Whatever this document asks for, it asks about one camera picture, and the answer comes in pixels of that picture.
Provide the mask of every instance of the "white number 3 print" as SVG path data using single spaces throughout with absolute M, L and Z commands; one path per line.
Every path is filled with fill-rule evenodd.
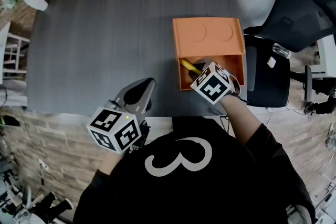
M 209 164 L 212 156 L 212 147 L 207 140 L 199 137 L 187 137 L 179 140 L 190 140 L 203 146 L 205 151 L 203 160 L 201 160 L 199 163 L 191 163 L 185 157 L 183 157 L 181 153 L 179 153 L 179 155 L 171 164 L 167 165 L 166 167 L 155 168 L 153 166 L 154 155 L 151 155 L 145 160 L 145 168 L 148 173 L 156 177 L 166 176 L 174 171 L 180 164 L 182 164 L 187 170 L 196 172 L 202 170 Z

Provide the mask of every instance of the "wooden table surface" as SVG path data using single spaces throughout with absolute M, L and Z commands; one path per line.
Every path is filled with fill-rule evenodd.
M 48 2 L 30 40 L 29 109 L 91 115 L 123 87 L 153 77 L 158 88 L 149 116 L 223 114 L 219 104 L 179 90 L 172 19 L 239 18 L 237 0 Z

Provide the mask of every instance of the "orange box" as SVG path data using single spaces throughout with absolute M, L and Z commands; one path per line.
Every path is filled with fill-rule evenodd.
M 173 19 L 176 58 L 180 89 L 191 90 L 189 70 L 180 59 L 190 63 L 210 58 L 232 73 L 241 86 L 244 82 L 243 54 L 245 46 L 239 20 L 236 18 L 179 18 Z

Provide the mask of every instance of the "black office chair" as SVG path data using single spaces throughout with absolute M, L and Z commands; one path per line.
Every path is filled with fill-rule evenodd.
M 289 60 L 272 51 L 274 43 L 298 52 L 335 33 L 336 0 L 276 0 L 262 26 L 244 30 L 249 105 L 278 108 L 287 103 Z M 267 65 L 271 56 L 274 68 Z

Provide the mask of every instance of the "flower vase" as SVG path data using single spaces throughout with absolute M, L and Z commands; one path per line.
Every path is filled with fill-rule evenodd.
M 28 6 L 38 9 L 46 10 L 48 3 L 45 0 L 23 0 Z

